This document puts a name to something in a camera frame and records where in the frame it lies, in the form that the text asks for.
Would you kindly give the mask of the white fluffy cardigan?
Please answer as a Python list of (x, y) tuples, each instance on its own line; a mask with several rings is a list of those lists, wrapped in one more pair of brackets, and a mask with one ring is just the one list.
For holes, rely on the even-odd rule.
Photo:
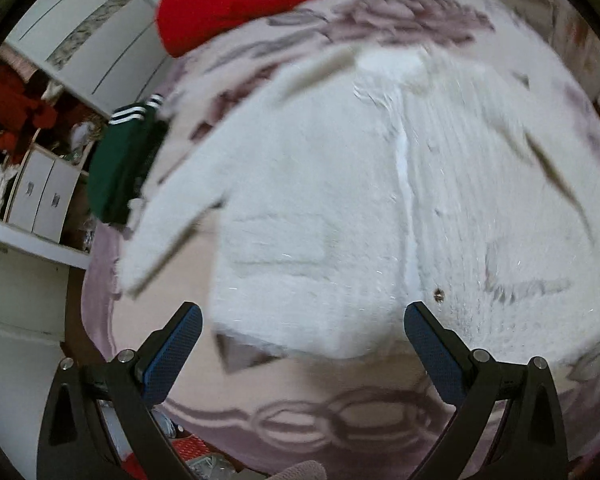
[(281, 70), (152, 196), (123, 256), (135, 294), (220, 208), (215, 327), (287, 353), (403, 348), (404, 307), (503, 360), (600, 342), (600, 128), (433, 48), (348, 47)]

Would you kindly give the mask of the floral pink bed blanket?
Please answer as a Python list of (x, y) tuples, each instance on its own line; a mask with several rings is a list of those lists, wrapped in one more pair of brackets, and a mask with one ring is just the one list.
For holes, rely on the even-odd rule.
[[(312, 0), (258, 18), (175, 65), (159, 112), (168, 132), (132, 219), (122, 228), (96, 230), (82, 318), (110, 359), (138, 346), (183, 302), (196, 302), (204, 331), (163, 404), (166, 414), (254, 469), (274, 472), (316, 460), (334, 479), (405, 479), (452, 413), (412, 345), (335, 360), (268, 349), (218, 330), (211, 295), (219, 207), (206, 211), (139, 292), (128, 294), (120, 283), (123, 256), (152, 196), (213, 129), (284, 68), (357, 46), (433, 47), (502, 70), (541, 96), (567, 88), (577, 116), (600, 128), (590, 98), (562, 59), (498, 0)], [(494, 356), (513, 363), (533, 357)], [(600, 444), (600, 342), (565, 362), (542, 358), (556, 380), (569, 455), (594, 451)]]

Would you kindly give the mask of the green white-striped garment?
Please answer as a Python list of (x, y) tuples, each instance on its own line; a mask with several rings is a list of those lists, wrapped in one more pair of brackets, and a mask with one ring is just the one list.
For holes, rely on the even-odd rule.
[(102, 223), (125, 224), (129, 201), (140, 197), (168, 125), (158, 117), (163, 96), (121, 107), (111, 115), (96, 148), (87, 182), (91, 211)]

